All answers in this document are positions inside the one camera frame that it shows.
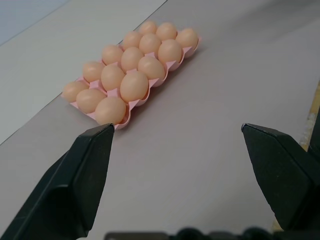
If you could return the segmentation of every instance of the gray surface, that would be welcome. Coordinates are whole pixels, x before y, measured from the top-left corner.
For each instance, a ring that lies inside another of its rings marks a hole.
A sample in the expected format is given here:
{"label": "gray surface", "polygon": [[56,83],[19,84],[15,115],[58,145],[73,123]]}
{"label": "gray surface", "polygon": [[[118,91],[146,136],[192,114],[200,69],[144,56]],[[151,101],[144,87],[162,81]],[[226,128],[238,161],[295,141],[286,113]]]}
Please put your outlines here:
{"label": "gray surface", "polygon": [[[203,42],[115,134],[88,239],[271,226],[240,129],[249,122],[299,139],[320,75],[320,21],[317,1],[300,12],[293,1],[256,9],[267,2],[169,0],[150,17],[193,27]],[[0,232],[45,170],[94,126],[58,97],[0,146]]]}

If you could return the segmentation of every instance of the white table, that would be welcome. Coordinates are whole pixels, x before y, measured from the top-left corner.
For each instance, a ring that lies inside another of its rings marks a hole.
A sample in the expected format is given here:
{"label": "white table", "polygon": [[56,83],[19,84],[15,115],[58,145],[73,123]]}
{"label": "white table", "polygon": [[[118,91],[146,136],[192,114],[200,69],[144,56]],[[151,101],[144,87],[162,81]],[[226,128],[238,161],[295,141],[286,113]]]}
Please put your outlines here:
{"label": "white table", "polygon": [[[288,0],[169,0],[150,16],[193,27],[203,42],[115,134],[88,239],[117,230],[270,228],[274,216],[241,125],[296,140],[303,132],[320,76],[320,6],[294,7]],[[58,97],[0,146],[0,232],[46,169],[96,125]]]}

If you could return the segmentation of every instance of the table surface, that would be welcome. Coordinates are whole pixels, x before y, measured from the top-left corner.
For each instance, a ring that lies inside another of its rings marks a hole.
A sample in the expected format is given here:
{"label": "table surface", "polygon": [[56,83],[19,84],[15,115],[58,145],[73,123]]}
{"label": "table surface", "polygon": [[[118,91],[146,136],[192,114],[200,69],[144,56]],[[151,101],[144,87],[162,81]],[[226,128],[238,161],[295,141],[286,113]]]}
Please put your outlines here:
{"label": "table surface", "polygon": [[[241,125],[299,140],[320,76],[319,10],[312,0],[169,0],[153,13],[203,41],[115,133],[88,239],[185,226],[269,229],[274,216]],[[57,97],[0,145],[1,233],[49,166],[96,125]]]}

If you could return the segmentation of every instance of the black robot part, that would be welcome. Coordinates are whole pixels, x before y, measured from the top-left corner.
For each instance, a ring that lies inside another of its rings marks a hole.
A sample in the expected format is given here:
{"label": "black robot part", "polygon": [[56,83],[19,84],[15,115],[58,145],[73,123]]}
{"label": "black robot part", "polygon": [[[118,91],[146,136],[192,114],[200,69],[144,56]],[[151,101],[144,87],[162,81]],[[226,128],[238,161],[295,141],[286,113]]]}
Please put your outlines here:
{"label": "black robot part", "polygon": [[320,164],[289,135],[242,126],[256,180],[284,230],[320,230]]}
{"label": "black robot part", "polygon": [[1,240],[75,240],[92,229],[105,186],[111,124],[87,130],[43,175]]}

